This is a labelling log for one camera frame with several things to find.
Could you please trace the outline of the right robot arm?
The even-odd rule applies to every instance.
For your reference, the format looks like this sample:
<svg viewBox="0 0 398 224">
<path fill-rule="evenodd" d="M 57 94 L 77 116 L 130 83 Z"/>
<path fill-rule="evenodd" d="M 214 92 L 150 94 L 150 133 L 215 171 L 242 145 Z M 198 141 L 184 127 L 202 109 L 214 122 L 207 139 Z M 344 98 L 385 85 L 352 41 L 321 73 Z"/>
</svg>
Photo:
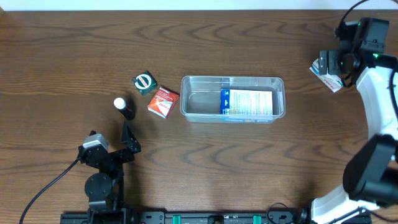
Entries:
<svg viewBox="0 0 398 224">
<path fill-rule="evenodd" d="M 384 52 L 389 21 L 364 17 L 340 21 L 336 50 L 322 50 L 320 75 L 343 75 L 344 87 L 356 86 L 368 124 L 367 143 L 350 160 L 343 183 L 311 202 L 302 213 L 307 223 L 370 223 L 380 208 L 397 204 L 397 58 Z"/>
</svg>

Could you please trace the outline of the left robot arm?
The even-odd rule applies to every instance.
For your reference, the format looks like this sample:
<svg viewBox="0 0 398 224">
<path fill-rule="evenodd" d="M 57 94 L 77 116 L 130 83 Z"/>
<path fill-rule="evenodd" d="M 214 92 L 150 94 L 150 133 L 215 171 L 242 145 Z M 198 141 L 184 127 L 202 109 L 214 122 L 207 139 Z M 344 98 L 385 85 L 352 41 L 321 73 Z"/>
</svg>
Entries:
<svg viewBox="0 0 398 224">
<path fill-rule="evenodd" d="M 109 142 L 102 134 L 92 131 L 78 147 L 77 159 L 98 169 L 85 183 L 92 212 L 103 213 L 120 210 L 124 205 L 123 164 L 132 162 L 134 155 L 141 152 L 141 145 L 133 135 L 129 123 L 124 122 L 121 131 L 124 149 L 109 152 Z"/>
</svg>

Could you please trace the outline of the blue cartoon medicine box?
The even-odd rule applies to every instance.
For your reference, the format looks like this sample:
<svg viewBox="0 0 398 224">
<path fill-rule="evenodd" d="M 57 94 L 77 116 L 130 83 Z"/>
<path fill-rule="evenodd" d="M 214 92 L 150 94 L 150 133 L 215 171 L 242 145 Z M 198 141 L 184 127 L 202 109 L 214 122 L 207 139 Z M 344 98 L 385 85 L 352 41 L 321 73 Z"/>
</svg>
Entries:
<svg viewBox="0 0 398 224">
<path fill-rule="evenodd" d="M 222 89 L 220 113 L 260 118 L 273 115 L 271 91 Z"/>
</svg>

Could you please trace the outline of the green Zam-Buk box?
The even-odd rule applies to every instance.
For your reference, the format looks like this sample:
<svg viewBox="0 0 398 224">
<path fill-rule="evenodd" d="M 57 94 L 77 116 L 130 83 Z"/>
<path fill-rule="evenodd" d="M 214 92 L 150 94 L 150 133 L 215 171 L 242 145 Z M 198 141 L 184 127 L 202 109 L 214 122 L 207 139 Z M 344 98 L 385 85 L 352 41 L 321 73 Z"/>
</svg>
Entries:
<svg viewBox="0 0 398 224">
<path fill-rule="evenodd" d="M 146 95 L 157 88 L 157 82 L 149 71 L 141 73 L 131 81 L 141 95 Z"/>
</svg>

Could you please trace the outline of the white Panadol box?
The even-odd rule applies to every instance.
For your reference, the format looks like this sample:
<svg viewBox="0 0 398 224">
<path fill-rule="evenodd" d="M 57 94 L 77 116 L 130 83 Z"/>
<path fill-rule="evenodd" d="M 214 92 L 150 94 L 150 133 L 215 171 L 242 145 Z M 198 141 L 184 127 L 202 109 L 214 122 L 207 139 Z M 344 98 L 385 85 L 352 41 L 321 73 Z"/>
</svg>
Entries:
<svg viewBox="0 0 398 224">
<path fill-rule="evenodd" d="M 320 75 L 318 59 L 314 60 L 310 66 L 310 71 L 313 72 L 333 93 L 336 93 L 343 87 L 340 78 L 337 75 Z"/>
</svg>

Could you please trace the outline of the red Panadol box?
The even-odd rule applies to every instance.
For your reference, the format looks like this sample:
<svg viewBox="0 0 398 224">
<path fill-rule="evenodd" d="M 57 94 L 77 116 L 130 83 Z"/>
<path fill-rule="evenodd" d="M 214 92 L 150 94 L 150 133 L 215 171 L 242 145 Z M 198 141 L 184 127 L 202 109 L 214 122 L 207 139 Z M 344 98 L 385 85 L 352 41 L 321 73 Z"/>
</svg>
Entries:
<svg viewBox="0 0 398 224">
<path fill-rule="evenodd" d="M 147 109 L 158 116 L 167 119 L 170 112 L 176 105 L 180 95 L 172 90 L 165 87 L 160 87 L 150 103 Z"/>
</svg>

